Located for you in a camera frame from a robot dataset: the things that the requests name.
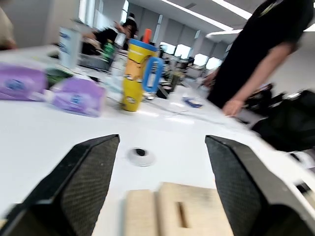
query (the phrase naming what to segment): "blue lid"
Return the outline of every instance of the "blue lid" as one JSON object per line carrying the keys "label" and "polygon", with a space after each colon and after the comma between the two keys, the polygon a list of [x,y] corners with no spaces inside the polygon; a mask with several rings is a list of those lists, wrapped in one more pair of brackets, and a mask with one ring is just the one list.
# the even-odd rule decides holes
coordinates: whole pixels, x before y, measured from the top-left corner
{"label": "blue lid", "polygon": [[133,44],[133,45],[139,46],[141,48],[148,49],[148,50],[153,51],[153,52],[157,51],[157,48],[155,46],[153,46],[151,44],[147,44],[147,43],[141,42],[139,40],[131,39],[129,41],[129,44]]}

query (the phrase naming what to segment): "hand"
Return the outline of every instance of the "hand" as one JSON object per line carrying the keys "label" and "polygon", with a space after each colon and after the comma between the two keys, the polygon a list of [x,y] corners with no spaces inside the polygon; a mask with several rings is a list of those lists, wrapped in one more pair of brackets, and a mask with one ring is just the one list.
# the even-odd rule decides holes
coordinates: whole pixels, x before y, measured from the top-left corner
{"label": "hand", "polygon": [[216,72],[212,72],[211,74],[209,74],[206,79],[203,81],[202,85],[206,86],[206,87],[210,87],[212,80],[215,78],[215,76],[217,75]]}
{"label": "hand", "polygon": [[115,28],[119,31],[119,33],[125,33],[125,29],[124,27],[122,27],[119,23],[117,23],[116,21],[114,21],[115,23]]}
{"label": "hand", "polygon": [[240,100],[229,100],[223,107],[223,113],[226,116],[234,117],[241,111],[244,106],[244,101]]}

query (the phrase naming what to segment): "desk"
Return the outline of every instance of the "desk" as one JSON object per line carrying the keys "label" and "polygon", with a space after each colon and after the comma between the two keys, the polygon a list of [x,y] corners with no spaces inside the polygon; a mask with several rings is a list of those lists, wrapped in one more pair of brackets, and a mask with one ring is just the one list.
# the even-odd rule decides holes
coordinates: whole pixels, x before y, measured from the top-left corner
{"label": "desk", "polygon": [[[52,50],[56,48],[46,46],[6,52],[0,54],[0,62],[44,69],[57,62],[46,57]],[[22,202],[75,144],[119,134],[121,143],[108,195],[93,234],[117,236],[122,230],[123,199],[128,190],[157,190],[163,181],[216,187],[204,142],[206,135],[215,135],[250,146],[315,216],[315,210],[294,186],[303,180],[315,190],[311,172],[303,170],[287,155],[273,150],[212,104],[205,101],[203,109],[189,110],[181,102],[182,94],[187,92],[194,93],[191,88],[177,87],[169,100],[157,98],[152,103],[142,103],[133,115],[126,115],[109,105],[100,118],[69,114],[46,103],[0,101],[0,212],[12,203]],[[134,147],[153,152],[156,163],[150,167],[132,165],[126,159],[126,153]]]}

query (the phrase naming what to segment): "table surface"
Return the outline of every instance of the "table surface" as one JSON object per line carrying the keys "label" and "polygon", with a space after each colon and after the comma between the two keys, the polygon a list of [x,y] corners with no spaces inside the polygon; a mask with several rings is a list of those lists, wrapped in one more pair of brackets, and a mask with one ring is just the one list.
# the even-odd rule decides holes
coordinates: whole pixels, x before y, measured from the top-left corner
{"label": "table surface", "polygon": [[[0,62],[45,69],[58,61],[47,57],[56,51],[44,46],[5,52]],[[87,71],[101,80],[107,77]],[[202,109],[187,107],[182,96],[196,95],[191,88],[177,87],[170,99],[156,98],[142,103],[138,112],[120,111],[112,99],[99,118],[73,115],[46,103],[0,101],[0,213],[20,203],[49,174],[77,143],[99,136],[119,134],[112,178],[105,204],[94,229],[94,236],[121,234],[123,200],[134,189],[158,190],[161,182],[216,188],[206,135],[233,139],[252,148],[275,175],[281,178],[301,203],[315,216],[315,210],[295,188],[304,181],[315,189],[313,174],[287,154],[275,151],[255,133],[232,118],[225,117],[214,105]],[[156,162],[137,167],[126,158],[131,148],[151,151]]]}

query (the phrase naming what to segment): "person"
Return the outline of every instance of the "person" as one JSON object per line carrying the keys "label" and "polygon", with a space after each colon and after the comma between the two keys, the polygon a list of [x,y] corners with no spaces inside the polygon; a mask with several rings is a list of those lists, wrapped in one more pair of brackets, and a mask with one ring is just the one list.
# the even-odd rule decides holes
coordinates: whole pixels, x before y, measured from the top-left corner
{"label": "person", "polygon": [[222,65],[204,81],[215,84],[208,100],[227,116],[293,53],[313,18],[313,0],[267,0],[249,18]]}
{"label": "person", "polygon": [[[134,38],[134,35],[136,34],[136,32],[138,30],[137,24],[134,21],[134,14],[130,13],[126,22],[123,23],[122,25],[115,22],[115,28],[118,30],[118,32],[126,35],[126,39],[125,39],[123,48],[125,50],[128,50],[128,41],[130,38]],[[117,37],[117,33],[113,29],[107,28],[103,31],[92,32],[92,33],[84,34],[83,36],[86,38],[91,38],[91,39],[94,39],[94,40],[100,42],[100,46],[103,49],[104,45],[107,43],[108,39],[115,42],[115,39]]]}
{"label": "person", "polygon": [[0,0],[0,50],[16,49],[16,43],[13,37],[13,25],[1,6],[8,0]]}

